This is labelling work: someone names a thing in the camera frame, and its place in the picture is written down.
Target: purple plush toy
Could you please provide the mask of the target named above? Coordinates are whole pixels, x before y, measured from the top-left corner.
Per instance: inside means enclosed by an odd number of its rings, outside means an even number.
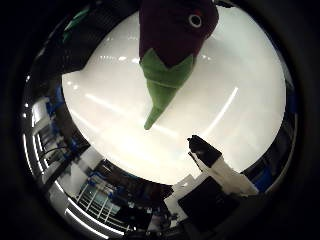
[[[219,15],[212,0],[142,0],[140,65],[153,108],[145,129],[160,117],[190,76]]]

